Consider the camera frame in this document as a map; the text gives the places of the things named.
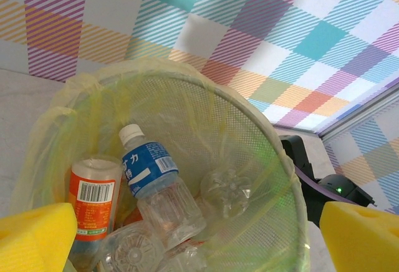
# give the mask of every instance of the white bottle cap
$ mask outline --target white bottle cap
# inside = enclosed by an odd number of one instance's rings
[[[137,124],[129,124],[119,132],[119,138],[123,145],[125,145],[131,138],[137,136],[144,136],[141,128]]]

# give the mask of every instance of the colorful plaid pattern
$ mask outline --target colorful plaid pattern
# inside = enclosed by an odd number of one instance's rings
[[[325,143],[335,171],[399,215],[399,101]]]
[[[0,65],[65,81],[164,57],[319,132],[399,80],[399,0],[0,0]]]

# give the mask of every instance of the blue bottle label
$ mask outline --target blue bottle label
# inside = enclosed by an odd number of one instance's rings
[[[133,149],[122,161],[130,191],[135,196],[145,185],[162,175],[178,172],[169,153],[158,142],[149,142]]]

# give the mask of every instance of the trash can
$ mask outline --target trash can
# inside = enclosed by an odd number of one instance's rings
[[[118,131],[130,123],[166,147],[193,196],[217,168],[251,179],[247,210],[204,244],[209,267],[309,269],[300,183],[272,125],[235,91],[166,59],[119,62],[69,79],[31,131],[11,213],[66,201],[70,166],[85,155],[121,158]],[[120,203],[123,216],[134,198],[121,192]],[[73,270],[67,264],[64,271]]]

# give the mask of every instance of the gray floor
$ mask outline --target gray floor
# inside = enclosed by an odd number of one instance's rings
[[[0,69],[0,217],[6,216],[12,189],[24,161],[29,131],[46,111],[61,83]],[[316,177],[334,173],[321,140],[312,134],[276,129],[278,134],[298,134],[304,139]],[[310,263],[313,272],[334,272],[320,230],[309,223]]]

